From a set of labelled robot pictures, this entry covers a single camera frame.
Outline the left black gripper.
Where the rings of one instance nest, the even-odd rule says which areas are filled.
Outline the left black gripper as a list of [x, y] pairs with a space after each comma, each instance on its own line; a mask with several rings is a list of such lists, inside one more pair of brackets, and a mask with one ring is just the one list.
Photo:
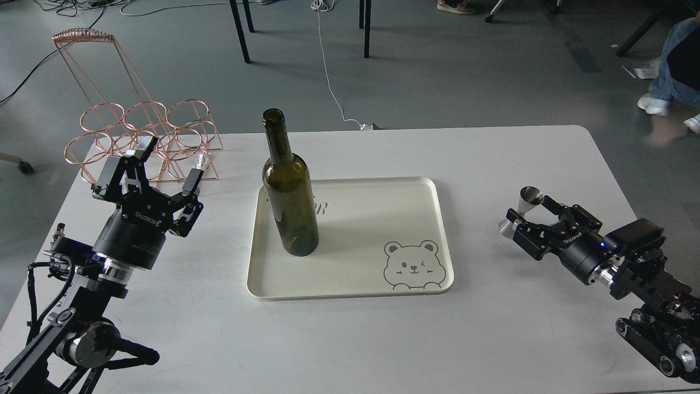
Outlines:
[[116, 204], [92, 248], [104, 257], [152, 269], [170, 233], [186, 237], [203, 210], [199, 184], [203, 170], [191, 168], [182, 190], [168, 196], [150, 187], [145, 162], [157, 137], [145, 136], [124, 155], [110, 155], [91, 191], [94, 199]]

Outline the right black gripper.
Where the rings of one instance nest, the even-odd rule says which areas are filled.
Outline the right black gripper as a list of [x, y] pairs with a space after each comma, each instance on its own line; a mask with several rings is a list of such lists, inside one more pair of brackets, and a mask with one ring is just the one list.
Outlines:
[[506, 212], [506, 219], [516, 225], [512, 236], [515, 244], [532, 258], [543, 258], [547, 253], [556, 255], [585, 285], [612, 285], [619, 269], [598, 233], [602, 222], [580, 205], [562, 205], [549, 195], [544, 196], [542, 206], [559, 221], [552, 226], [535, 224], [512, 208]]

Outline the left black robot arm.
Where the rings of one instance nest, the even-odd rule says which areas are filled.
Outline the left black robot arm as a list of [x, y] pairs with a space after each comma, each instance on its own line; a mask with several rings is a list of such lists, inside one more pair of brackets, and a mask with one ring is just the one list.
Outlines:
[[186, 237], [203, 210], [198, 187], [207, 157], [197, 156], [181, 192], [163, 194], [145, 174], [156, 144], [144, 137], [103, 165], [92, 194], [115, 211], [94, 245], [68, 239], [59, 224], [45, 253], [49, 261], [28, 267], [30, 333], [2, 371], [3, 393], [68, 393], [80, 379], [80, 392], [91, 393], [106, 369], [159, 361], [157, 351], [123, 338], [103, 316], [111, 299], [126, 296], [133, 270], [152, 269], [166, 234]]

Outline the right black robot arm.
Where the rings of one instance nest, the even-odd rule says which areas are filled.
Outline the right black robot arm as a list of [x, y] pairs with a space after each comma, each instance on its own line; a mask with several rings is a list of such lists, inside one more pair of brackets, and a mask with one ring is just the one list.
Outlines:
[[643, 306], [617, 320], [617, 333], [663, 375], [698, 384], [698, 298], [665, 271], [662, 227], [637, 219], [600, 235], [601, 227], [580, 205], [534, 187], [522, 188], [518, 207], [498, 225], [533, 259], [552, 253], [583, 284], [602, 283], [617, 300], [637, 296]]

